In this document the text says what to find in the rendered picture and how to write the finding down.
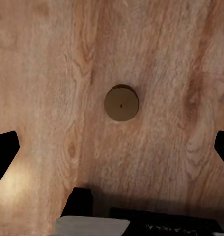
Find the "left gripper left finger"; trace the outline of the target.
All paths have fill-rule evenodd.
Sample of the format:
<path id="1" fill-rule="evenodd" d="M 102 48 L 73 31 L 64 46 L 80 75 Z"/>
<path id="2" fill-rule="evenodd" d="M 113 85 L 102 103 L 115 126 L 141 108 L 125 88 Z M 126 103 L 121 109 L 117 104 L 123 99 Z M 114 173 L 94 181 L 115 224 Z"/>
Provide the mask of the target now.
<path id="1" fill-rule="evenodd" d="M 20 149 L 16 131 L 0 134 L 0 181 Z"/>

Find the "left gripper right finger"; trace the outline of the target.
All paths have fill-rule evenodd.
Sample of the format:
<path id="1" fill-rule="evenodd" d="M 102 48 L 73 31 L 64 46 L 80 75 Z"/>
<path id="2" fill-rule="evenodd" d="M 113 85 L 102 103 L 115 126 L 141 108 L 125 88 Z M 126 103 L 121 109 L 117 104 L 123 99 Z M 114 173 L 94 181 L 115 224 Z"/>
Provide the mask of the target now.
<path id="1" fill-rule="evenodd" d="M 224 131 L 217 133 L 214 148 L 224 162 Z"/>

